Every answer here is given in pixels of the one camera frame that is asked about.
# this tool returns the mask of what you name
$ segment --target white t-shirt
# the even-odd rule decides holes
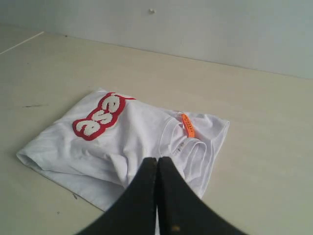
[[[130,184],[146,157],[171,157],[191,189],[202,197],[229,122],[98,90],[17,153],[27,166],[107,210]]]

